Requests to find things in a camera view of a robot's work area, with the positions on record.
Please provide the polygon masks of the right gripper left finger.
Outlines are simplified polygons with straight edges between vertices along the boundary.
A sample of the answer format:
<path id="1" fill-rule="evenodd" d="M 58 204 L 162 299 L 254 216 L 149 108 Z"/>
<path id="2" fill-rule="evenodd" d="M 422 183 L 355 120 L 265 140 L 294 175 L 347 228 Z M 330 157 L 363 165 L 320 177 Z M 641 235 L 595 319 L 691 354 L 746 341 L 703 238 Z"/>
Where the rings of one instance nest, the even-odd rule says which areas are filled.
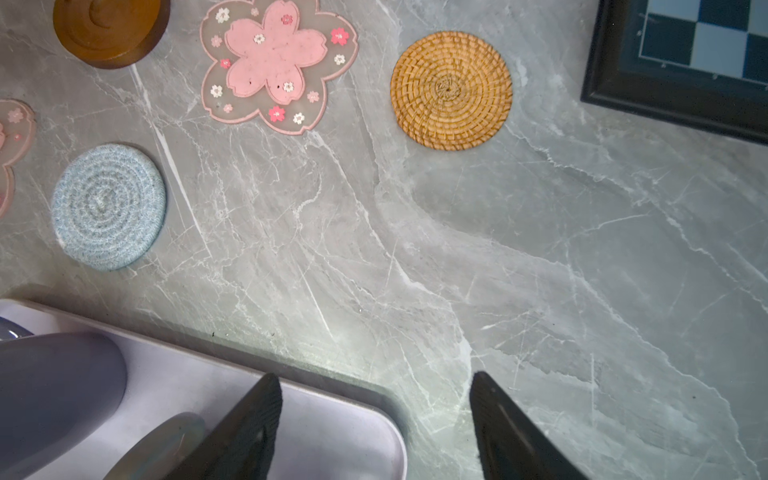
<path id="1" fill-rule="evenodd" d="M 216 428 L 165 478 L 265 479 L 283 406 L 277 375 L 264 375 Z"/>

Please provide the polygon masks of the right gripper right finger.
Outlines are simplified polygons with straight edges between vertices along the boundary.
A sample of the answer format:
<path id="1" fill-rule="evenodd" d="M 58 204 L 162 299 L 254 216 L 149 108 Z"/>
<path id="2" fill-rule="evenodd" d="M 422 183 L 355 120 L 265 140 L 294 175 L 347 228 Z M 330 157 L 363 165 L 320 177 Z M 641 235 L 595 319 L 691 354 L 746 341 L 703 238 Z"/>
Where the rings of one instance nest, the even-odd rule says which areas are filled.
<path id="1" fill-rule="evenodd" d="M 474 374 L 469 402 L 486 479 L 587 479 L 488 373 Z"/>

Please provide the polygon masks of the blue woven round coaster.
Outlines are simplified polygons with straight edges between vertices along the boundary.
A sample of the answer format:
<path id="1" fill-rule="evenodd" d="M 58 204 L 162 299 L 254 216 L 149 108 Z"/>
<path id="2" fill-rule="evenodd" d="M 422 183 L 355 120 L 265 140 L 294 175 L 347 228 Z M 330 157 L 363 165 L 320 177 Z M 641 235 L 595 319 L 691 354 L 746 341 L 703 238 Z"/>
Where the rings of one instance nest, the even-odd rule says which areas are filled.
<path id="1" fill-rule="evenodd" d="M 65 169 L 53 194 L 53 230 L 62 250 L 98 271 L 139 260 L 163 227 L 167 193 L 155 163 L 141 150 L 103 144 Z"/>

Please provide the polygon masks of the pink flower coaster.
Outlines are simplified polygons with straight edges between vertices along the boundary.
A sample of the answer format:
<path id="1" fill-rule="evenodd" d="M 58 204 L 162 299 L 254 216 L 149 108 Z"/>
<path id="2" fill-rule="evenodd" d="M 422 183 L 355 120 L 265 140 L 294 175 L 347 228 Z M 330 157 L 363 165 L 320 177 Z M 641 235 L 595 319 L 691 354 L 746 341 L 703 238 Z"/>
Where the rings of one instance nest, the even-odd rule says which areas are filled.
<path id="1" fill-rule="evenodd" d="M 13 203 L 13 166 L 31 148 L 36 128 L 35 114 L 29 105 L 16 99 L 1 99 L 1 216 L 7 214 Z"/>
<path id="2" fill-rule="evenodd" d="M 317 1 L 223 1 L 202 19 L 200 40 L 212 61 L 201 87 L 208 114 L 224 124 L 259 117 L 285 135 L 317 125 L 328 81 L 359 51 L 352 24 Z"/>

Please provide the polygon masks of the brown wooden coaster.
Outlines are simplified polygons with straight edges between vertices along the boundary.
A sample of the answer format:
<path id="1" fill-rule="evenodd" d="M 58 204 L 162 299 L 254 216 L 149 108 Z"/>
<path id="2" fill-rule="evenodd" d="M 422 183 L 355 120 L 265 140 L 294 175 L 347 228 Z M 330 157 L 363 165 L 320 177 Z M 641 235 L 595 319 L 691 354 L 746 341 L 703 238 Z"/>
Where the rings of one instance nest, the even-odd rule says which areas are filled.
<path id="1" fill-rule="evenodd" d="M 62 46 L 100 69 L 130 66 L 147 56 L 166 31 L 169 0 L 60 0 L 53 25 Z"/>

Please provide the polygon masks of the rattan woven round coaster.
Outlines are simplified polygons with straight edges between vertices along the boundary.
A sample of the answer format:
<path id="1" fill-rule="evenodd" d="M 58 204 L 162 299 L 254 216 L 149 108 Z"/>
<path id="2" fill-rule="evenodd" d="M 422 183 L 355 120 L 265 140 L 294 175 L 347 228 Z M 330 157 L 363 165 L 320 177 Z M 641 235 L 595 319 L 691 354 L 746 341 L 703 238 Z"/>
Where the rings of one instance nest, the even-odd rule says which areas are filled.
<path id="1" fill-rule="evenodd" d="M 412 140 L 435 150 L 463 151 L 502 128 L 513 85 L 491 44 L 465 32 L 440 31 L 400 56 L 390 98 L 398 126 Z"/>

